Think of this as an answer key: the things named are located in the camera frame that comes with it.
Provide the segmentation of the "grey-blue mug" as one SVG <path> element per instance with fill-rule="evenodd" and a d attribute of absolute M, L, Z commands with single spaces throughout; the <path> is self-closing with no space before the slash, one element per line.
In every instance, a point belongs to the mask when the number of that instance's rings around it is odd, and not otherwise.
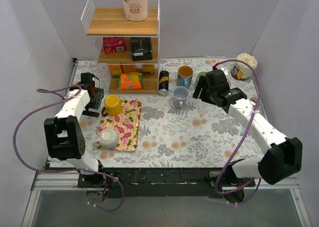
<path fill-rule="evenodd" d="M 188 99 L 189 91 L 184 86 L 178 86 L 173 90 L 173 104 L 181 108 L 186 104 Z"/>

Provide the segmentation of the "blue butterfly ceramic mug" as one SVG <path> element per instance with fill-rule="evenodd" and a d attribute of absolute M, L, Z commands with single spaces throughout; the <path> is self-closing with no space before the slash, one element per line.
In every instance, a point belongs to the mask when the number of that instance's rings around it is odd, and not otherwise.
<path fill-rule="evenodd" d="M 191 86 L 191 81 L 193 77 L 193 69 L 189 66 L 182 66 L 177 72 L 177 86 L 183 86 L 187 89 Z"/>

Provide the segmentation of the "light green mug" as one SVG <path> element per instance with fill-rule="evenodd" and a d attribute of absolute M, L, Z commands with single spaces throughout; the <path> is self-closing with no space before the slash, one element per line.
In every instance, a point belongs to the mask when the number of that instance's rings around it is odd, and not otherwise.
<path fill-rule="evenodd" d="M 197 74 L 197 79 L 199 80 L 201 76 L 206 76 L 206 72 L 202 71 L 200 73 Z"/>

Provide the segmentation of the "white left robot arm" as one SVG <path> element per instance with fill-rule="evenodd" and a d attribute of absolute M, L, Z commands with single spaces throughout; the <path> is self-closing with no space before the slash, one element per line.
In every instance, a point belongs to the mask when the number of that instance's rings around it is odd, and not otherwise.
<path fill-rule="evenodd" d="M 77 88 L 71 88 L 69 98 L 53 118 L 44 121 L 48 153 L 51 158 L 72 164 L 95 187 L 105 184 L 106 175 L 99 170 L 99 161 L 86 152 L 85 138 L 79 120 L 82 115 L 99 117 L 104 90 L 95 86 L 98 78 L 89 72 L 81 73 Z"/>

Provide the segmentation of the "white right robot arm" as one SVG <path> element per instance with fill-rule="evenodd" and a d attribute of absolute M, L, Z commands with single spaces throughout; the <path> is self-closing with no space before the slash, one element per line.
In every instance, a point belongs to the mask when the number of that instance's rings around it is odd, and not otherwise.
<path fill-rule="evenodd" d="M 193 97 L 221 107 L 244 128 L 248 128 L 248 134 L 264 154 L 260 160 L 242 159 L 228 164 L 225 174 L 228 184 L 236 186 L 244 178 L 261 178 L 274 185 L 301 170 L 301 141 L 297 137 L 288 138 L 257 113 L 242 90 L 229 87 L 222 70 L 216 69 L 201 76 Z"/>

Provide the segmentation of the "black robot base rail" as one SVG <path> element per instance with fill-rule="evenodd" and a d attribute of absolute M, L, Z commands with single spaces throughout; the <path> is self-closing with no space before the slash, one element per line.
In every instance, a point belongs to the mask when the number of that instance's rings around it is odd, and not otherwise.
<path fill-rule="evenodd" d="M 102 168 L 100 170 L 119 181 L 94 174 L 80 175 L 77 186 L 88 189 L 106 189 L 108 197 L 209 197 L 223 198 L 218 192 L 226 187 L 255 186 L 248 178 L 237 179 L 227 171 L 218 188 L 215 181 L 221 168 Z"/>

